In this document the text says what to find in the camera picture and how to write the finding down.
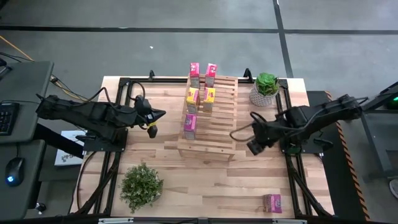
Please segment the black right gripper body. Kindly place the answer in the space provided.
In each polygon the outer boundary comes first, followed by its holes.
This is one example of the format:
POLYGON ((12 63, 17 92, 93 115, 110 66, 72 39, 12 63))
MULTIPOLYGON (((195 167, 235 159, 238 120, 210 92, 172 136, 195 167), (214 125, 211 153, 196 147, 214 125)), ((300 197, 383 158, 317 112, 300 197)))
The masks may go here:
POLYGON ((274 145, 274 128, 262 123, 251 123, 254 139, 250 141, 253 146, 273 146, 274 145))

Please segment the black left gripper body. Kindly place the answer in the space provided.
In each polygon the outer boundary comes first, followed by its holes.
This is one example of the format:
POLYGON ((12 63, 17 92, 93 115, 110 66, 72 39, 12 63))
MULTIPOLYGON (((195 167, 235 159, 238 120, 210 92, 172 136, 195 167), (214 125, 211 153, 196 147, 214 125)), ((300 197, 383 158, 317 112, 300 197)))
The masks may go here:
POLYGON ((143 95, 137 95, 134 99, 134 109, 136 111, 135 125, 141 128, 150 128, 159 119, 159 110, 153 109, 143 95))

